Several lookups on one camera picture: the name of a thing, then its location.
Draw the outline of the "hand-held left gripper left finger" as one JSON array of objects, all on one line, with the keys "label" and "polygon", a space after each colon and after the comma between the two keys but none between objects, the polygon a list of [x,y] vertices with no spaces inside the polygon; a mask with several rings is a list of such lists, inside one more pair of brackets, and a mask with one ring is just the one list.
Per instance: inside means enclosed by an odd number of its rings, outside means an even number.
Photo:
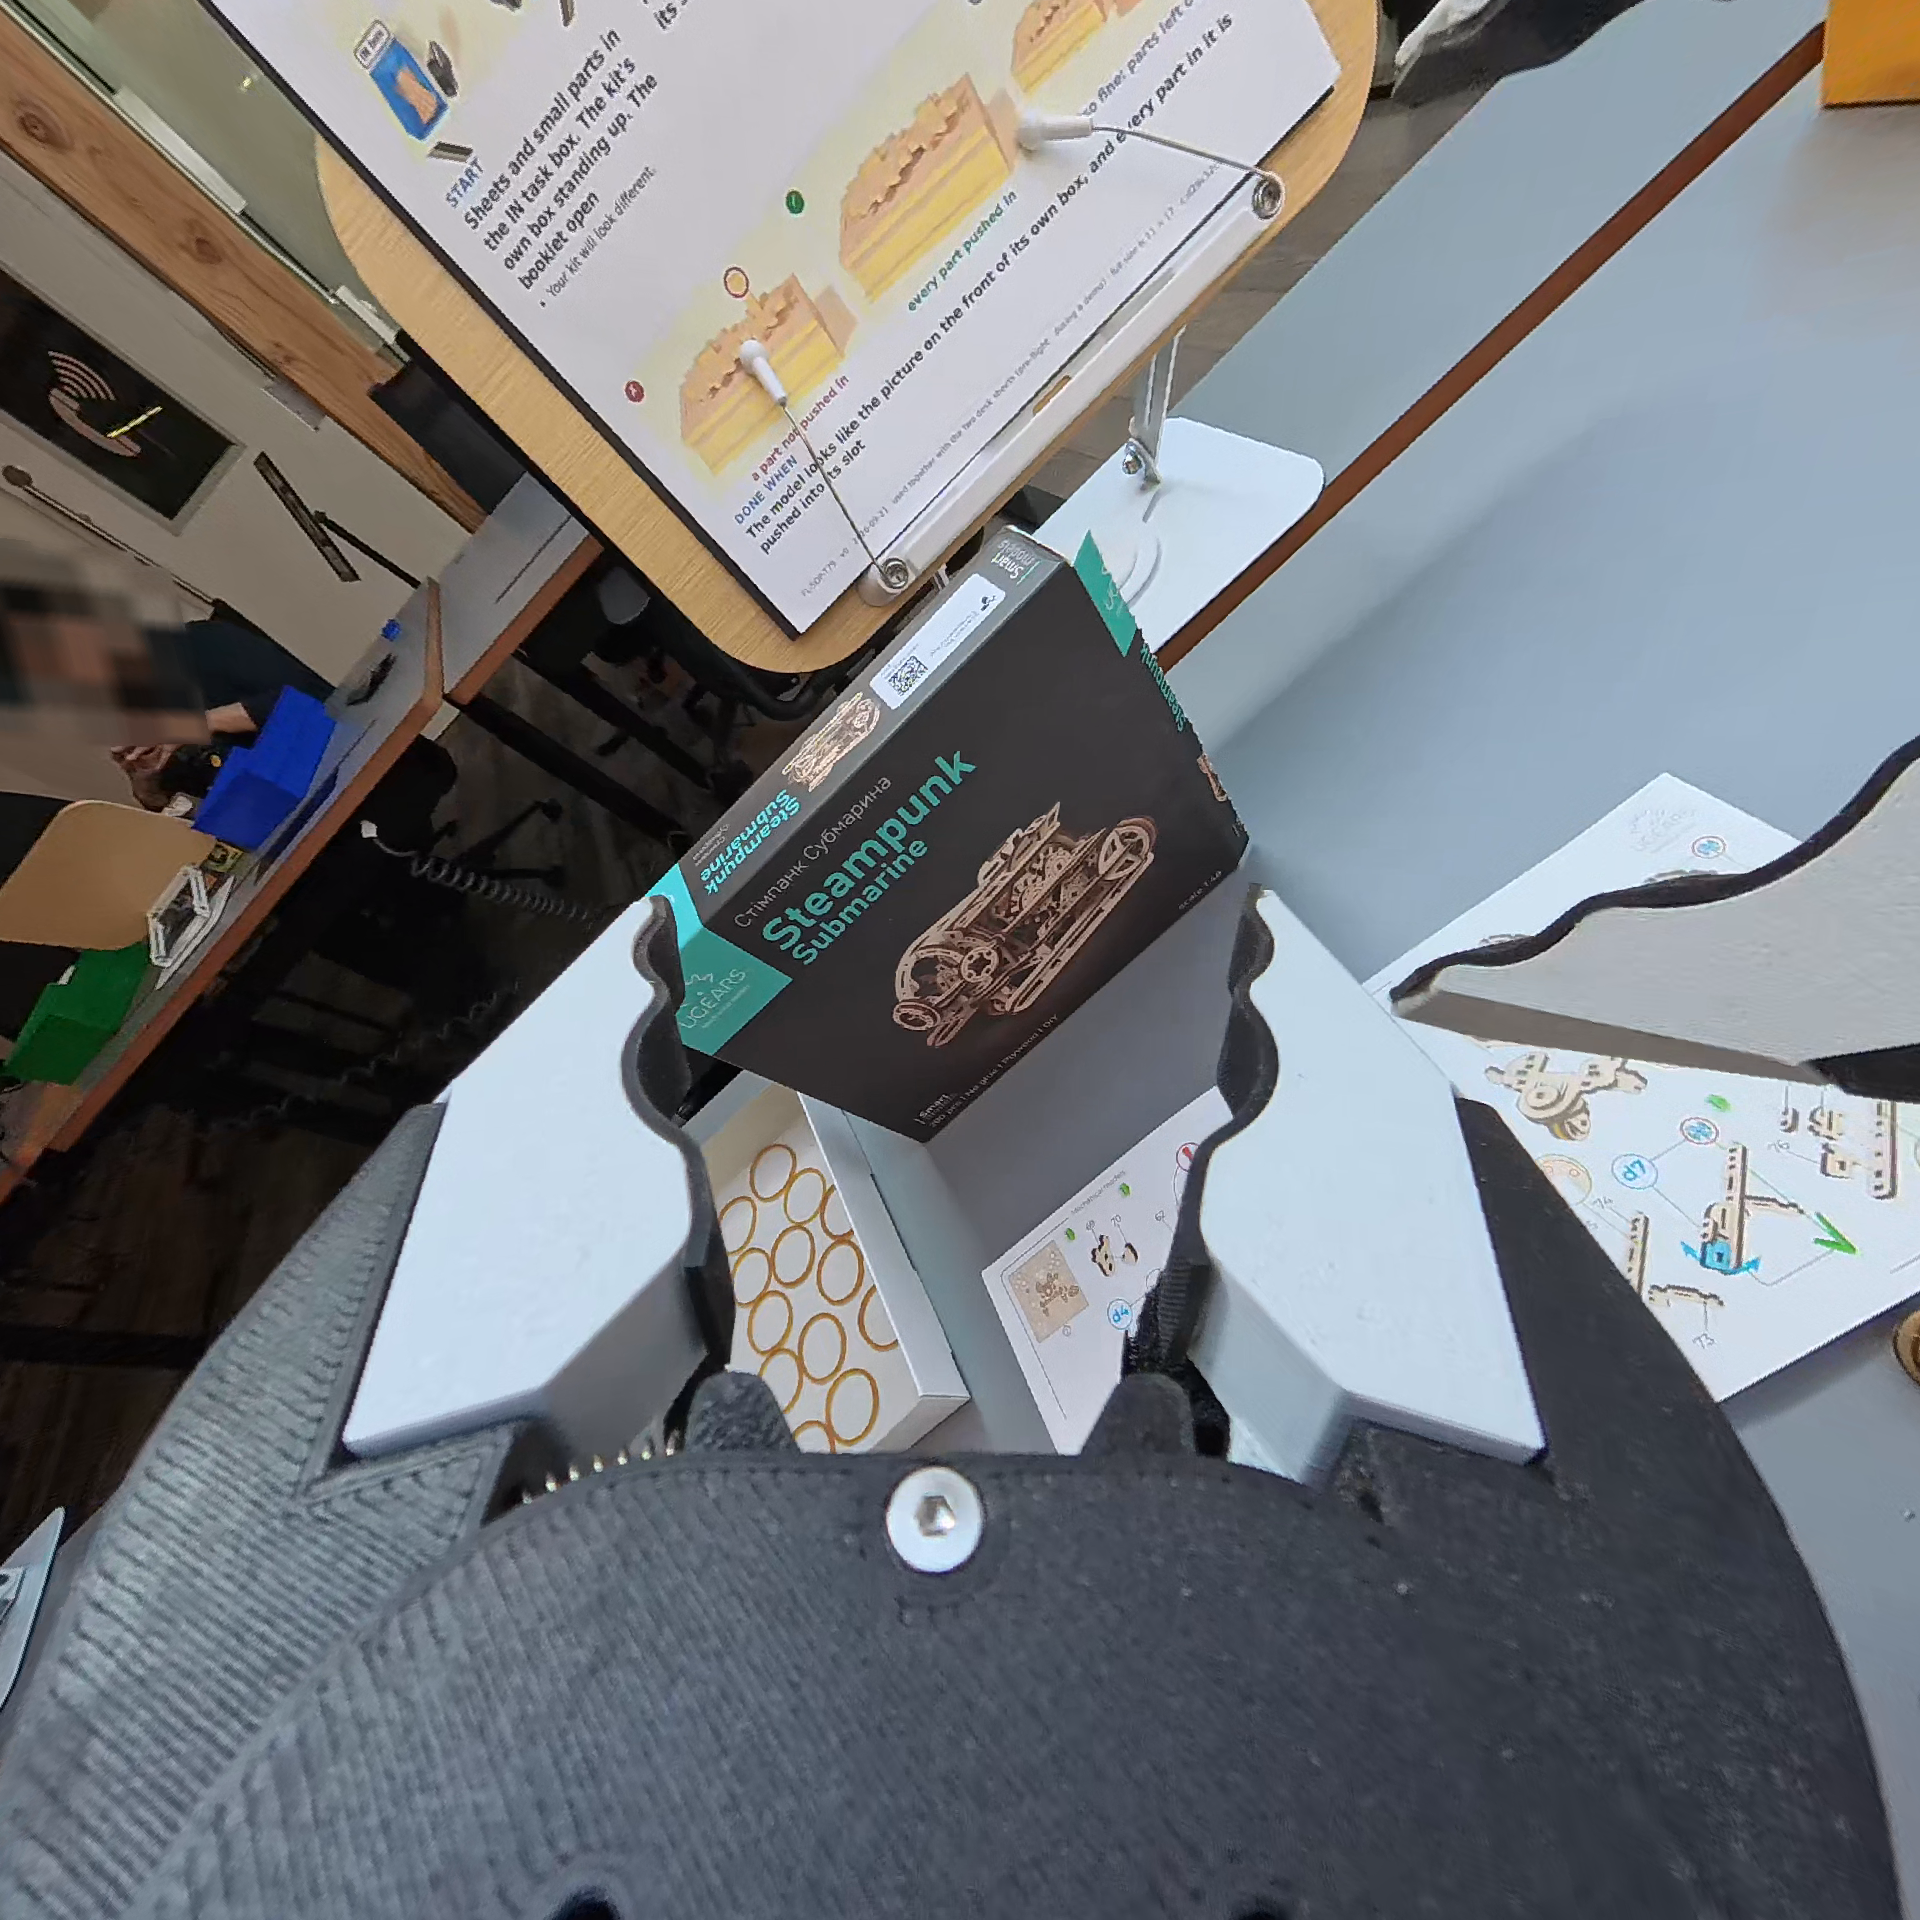
[{"label": "hand-held left gripper left finger", "polygon": [[582,1470],[664,1435],[729,1363],[718,1205],[678,1127],[682,997],[674,907],[648,896],[438,1096],[349,1453],[528,1423]]}]

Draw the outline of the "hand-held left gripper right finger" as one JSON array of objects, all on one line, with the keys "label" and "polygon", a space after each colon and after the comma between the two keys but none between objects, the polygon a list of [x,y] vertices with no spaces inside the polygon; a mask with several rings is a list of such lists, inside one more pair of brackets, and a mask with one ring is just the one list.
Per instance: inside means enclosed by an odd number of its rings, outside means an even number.
[{"label": "hand-held left gripper right finger", "polygon": [[1449,1079],[1256,887],[1169,1262],[1123,1368],[1219,1411],[1226,1450],[1322,1480],[1363,1423],[1508,1463],[1545,1450]]}]

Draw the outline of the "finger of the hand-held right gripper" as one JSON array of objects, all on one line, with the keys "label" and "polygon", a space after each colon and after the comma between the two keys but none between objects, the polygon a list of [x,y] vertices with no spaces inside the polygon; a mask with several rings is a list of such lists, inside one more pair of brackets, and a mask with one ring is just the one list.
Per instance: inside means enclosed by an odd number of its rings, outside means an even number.
[{"label": "finger of the hand-held right gripper", "polygon": [[1917,744],[1756,871],[1592,896],[1421,962],[1389,1008],[1476,1040],[1916,1102]]}]

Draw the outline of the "grey desk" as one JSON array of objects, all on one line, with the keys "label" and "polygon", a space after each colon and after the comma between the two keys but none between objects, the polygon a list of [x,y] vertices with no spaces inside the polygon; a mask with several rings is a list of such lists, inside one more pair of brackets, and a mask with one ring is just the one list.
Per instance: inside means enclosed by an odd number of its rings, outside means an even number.
[{"label": "grey desk", "polygon": [[[1496,455],[1600,400],[1293,683],[1172,670],[1249,874],[1357,979],[1658,774],[1794,837],[1916,735],[1916,107],[1773,104],[1445,421]],[[1054,1451],[981,1267],[1210,1082],[1230,880],[932,1147],[862,1128],[971,1403],[920,1450]],[[1728,1412],[1829,1605],[1916,1882],[1916,1382],[1885,1307]]]}]

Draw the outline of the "white instruction booklet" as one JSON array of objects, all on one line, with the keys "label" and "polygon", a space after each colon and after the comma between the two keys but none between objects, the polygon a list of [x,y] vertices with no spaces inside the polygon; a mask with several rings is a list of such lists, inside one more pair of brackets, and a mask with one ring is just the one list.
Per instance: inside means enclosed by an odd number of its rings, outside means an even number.
[{"label": "white instruction booklet", "polygon": [[[1635,882],[1752,871],[1789,840],[1659,774],[1360,984],[1385,1008],[1429,956]],[[1916,1294],[1916,1107],[1394,1021],[1521,1143],[1549,1221],[1592,1235],[1717,1400]]]}]

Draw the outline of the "white cardboard tray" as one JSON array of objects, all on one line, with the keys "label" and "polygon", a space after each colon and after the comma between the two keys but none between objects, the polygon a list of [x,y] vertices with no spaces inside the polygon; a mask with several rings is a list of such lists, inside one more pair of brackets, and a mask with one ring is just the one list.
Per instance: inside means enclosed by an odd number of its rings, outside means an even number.
[{"label": "white cardboard tray", "polygon": [[854,1136],[851,1118],[822,1102],[742,1071],[692,1115],[691,1134],[705,1149],[713,1203],[721,1213],[718,1192],[739,1173],[748,1151],[777,1136],[793,1120],[805,1120],[822,1149],[828,1171],[840,1182],[854,1231],[880,1271],[880,1296],[894,1317],[908,1368],[920,1389],[920,1407],[902,1423],[899,1439],[876,1451],[913,1450],[937,1423],[970,1403],[970,1389],[920,1269],[880,1195],[870,1159]]}]

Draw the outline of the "green plastic bin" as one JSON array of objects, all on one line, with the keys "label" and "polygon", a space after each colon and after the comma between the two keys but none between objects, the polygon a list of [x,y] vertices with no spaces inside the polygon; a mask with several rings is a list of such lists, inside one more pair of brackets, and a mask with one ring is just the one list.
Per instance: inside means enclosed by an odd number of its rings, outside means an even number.
[{"label": "green plastic bin", "polygon": [[73,1085],[129,1019],[154,971],[144,941],[85,948],[44,988],[4,1058],[4,1077],[24,1085]]}]

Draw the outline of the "blue plastic bin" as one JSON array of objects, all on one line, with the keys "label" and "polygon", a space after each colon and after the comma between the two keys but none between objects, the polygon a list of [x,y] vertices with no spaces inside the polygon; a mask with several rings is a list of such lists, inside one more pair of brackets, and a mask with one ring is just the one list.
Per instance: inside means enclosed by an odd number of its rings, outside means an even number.
[{"label": "blue plastic bin", "polygon": [[261,852],[301,806],[334,735],[325,701],[285,687],[246,748],[224,755],[194,830],[245,852]]}]

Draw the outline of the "long table with wooden edge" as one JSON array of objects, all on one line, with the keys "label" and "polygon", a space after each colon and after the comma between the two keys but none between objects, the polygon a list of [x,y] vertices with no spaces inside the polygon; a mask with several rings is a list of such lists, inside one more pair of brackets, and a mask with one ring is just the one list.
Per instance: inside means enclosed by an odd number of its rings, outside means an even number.
[{"label": "long table with wooden edge", "polygon": [[338,726],[316,782],[284,830],[240,871],[213,930],[171,974],[150,971],[129,1016],[76,1084],[4,1094],[4,1197],[28,1184],[44,1156],[82,1141],[155,1050],[221,988],[296,882],[425,732],[444,690],[442,584],[425,581],[398,611],[392,636],[369,646],[336,687],[328,706]]}]

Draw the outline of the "black model kit box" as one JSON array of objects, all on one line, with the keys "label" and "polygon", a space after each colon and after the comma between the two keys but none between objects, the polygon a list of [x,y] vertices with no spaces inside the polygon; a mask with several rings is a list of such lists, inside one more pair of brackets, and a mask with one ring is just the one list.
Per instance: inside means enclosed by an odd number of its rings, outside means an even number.
[{"label": "black model kit box", "polygon": [[1098,543],[998,530],[653,887],[682,1043],[931,1141],[1245,846]]}]

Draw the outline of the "grey table with brown edge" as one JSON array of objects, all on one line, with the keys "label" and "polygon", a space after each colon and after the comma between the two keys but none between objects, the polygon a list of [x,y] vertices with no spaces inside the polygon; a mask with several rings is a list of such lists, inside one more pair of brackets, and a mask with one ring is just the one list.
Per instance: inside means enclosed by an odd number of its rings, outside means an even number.
[{"label": "grey table with brown edge", "polygon": [[1814,72],[1826,4],[1635,4],[1500,80],[1190,388],[1315,456],[1309,514],[1162,652],[1176,687],[1286,683],[1473,516],[1440,423]]}]

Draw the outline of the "wooden document stand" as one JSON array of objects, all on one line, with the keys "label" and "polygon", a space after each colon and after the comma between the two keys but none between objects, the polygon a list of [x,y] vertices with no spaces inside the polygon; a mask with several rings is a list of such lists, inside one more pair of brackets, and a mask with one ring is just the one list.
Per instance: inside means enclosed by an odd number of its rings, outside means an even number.
[{"label": "wooden document stand", "polygon": [[[971,462],[955,506],[939,506],[932,533],[914,534],[914,588],[979,533],[1016,492],[1050,477],[1068,445],[1166,348],[1234,287],[1278,236],[1334,176],[1360,128],[1377,69],[1377,4],[1315,3],[1312,12],[1337,59],[1337,80],[1265,165],[1285,183],[1285,203],[1269,219],[1228,215],[1226,236],[1195,237],[1132,295],[990,448]],[[729,568],[587,419],[581,405],[492,320],[492,315],[406,224],[387,207],[328,140],[317,140],[321,191],[354,267],[370,275],[410,343],[430,370],[510,442],[545,487],[617,560],[630,562],[692,629],[725,656],[769,671],[801,675],[836,666],[880,631],[899,602],[870,604],[851,588],[802,636],[752,598]]]}]

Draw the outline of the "yellow plastic bin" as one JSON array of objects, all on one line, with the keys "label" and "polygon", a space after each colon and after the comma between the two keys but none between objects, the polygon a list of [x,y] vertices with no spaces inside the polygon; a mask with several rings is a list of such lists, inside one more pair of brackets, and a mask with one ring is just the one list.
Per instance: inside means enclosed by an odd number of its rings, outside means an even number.
[{"label": "yellow plastic bin", "polygon": [[1829,3],[1821,104],[1916,104],[1917,22],[1917,3]]}]

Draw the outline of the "printed instruction sheet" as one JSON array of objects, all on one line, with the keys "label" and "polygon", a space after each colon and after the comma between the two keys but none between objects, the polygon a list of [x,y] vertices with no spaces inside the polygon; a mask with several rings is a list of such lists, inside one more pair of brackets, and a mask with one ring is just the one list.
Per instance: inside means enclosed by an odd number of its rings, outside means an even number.
[{"label": "printed instruction sheet", "polygon": [[779,634],[988,510],[1333,104],[1312,4],[208,4]]}]

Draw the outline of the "black wall sign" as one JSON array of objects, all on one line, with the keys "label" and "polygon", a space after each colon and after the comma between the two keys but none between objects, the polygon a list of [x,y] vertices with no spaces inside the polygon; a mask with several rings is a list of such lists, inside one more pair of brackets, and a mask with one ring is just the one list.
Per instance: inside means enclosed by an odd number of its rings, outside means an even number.
[{"label": "black wall sign", "polygon": [[109,492],[182,520],[232,467],[236,443],[51,308],[4,308],[4,419]]}]

